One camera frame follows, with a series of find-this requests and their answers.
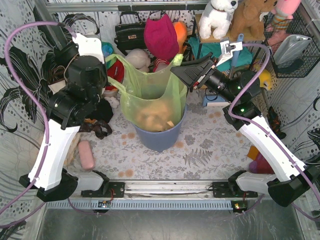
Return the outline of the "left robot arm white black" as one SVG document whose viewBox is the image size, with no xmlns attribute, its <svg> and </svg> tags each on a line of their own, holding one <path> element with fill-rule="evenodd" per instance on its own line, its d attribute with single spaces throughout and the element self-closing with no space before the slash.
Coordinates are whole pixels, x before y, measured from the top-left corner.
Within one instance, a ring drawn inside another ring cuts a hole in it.
<svg viewBox="0 0 320 240">
<path fill-rule="evenodd" d="M 31 172 L 19 179 L 22 186 L 36 189 L 43 202 L 66 200 L 84 183 L 84 178 L 64 169 L 64 162 L 72 140 L 85 118 L 97 109 L 108 82 L 101 41 L 77 42 L 77 48 L 79 56 L 67 67 L 65 86 L 48 103 L 49 136 L 43 138 Z"/>
</svg>

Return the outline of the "blue trash bin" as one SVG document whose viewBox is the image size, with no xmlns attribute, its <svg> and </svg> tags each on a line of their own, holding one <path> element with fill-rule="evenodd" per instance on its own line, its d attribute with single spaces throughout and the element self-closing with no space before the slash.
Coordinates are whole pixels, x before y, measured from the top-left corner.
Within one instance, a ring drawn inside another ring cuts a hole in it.
<svg viewBox="0 0 320 240">
<path fill-rule="evenodd" d="M 180 122 L 171 129 L 161 132 L 150 132 L 143 130 L 133 124 L 135 131 L 142 144 L 150 150 L 159 153 L 171 148 L 178 140 L 183 120 L 187 114 L 187 107 L 185 106 Z"/>
</svg>

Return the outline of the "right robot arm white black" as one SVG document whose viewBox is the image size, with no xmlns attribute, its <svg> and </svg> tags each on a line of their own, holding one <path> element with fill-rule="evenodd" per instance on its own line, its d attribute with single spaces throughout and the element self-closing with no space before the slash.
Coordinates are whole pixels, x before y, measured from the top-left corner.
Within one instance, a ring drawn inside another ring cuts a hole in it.
<svg viewBox="0 0 320 240">
<path fill-rule="evenodd" d="M 256 73 L 247 70 L 230 79 L 218 70 L 217 62 L 209 53 L 170 71 L 189 89 L 205 85 L 226 102 L 234 102 L 234 106 L 223 108 L 226 121 L 253 143 L 273 170 L 272 174 L 240 170 L 228 179 L 230 190 L 234 194 L 241 190 L 269 195 L 278 205 L 287 207 L 310 189 L 320 172 L 316 166 L 305 165 L 286 148 L 252 103 L 251 99 L 260 93 L 260 81 L 247 84 Z"/>
</svg>

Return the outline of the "green trash bag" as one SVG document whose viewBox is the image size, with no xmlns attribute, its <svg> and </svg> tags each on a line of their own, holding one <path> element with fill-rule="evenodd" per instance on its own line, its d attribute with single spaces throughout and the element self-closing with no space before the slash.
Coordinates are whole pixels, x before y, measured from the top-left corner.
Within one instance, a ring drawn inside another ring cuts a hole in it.
<svg viewBox="0 0 320 240">
<path fill-rule="evenodd" d="M 121 111 L 128 121 L 135 125 L 138 110 L 153 102 L 164 100 L 173 110 L 173 123 L 177 125 L 180 122 L 186 106 L 188 89 L 171 72 L 171 68 L 181 65 L 182 54 L 177 54 L 166 68 L 154 73 L 137 70 L 118 54 L 112 54 L 105 58 L 106 61 L 113 59 L 122 62 L 124 78 L 122 83 L 112 78 L 108 79 L 108 82 L 118 89 Z"/>
</svg>

